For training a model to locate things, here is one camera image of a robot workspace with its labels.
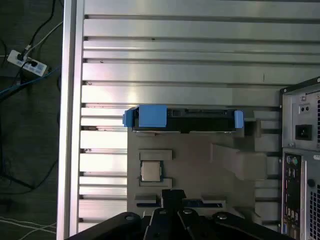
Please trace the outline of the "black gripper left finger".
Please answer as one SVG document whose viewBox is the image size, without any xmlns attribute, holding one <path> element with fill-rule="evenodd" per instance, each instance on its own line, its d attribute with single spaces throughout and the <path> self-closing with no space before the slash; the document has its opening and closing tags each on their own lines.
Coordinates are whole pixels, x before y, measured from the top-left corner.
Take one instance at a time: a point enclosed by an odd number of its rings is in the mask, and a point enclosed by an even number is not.
<svg viewBox="0 0 320 240">
<path fill-rule="evenodd" d="M 69 236 L 68 240 L 168 240 L 172 228 L 174 191 L 163 190 L 161 207 L 144 217 L 123 212 L 84 231 Z"/>
</svg>

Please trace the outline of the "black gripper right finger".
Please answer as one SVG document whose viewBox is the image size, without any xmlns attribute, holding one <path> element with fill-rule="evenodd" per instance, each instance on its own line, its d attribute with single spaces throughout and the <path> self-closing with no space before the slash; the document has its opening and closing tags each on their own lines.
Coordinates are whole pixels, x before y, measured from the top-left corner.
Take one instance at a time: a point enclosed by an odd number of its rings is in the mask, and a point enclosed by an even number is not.
<svg viewBox="0 0 320 240">
<path fill-rule="evenodd" d="M 182 189 L 173 191 L 173 209 L 179 216 L 184 230 L 192 240 L 289 240 L 290 237 L 262 225 L 219 211 L 210 218 L 200 216 L 185 207 L 186 194 Z"/>
</svg>

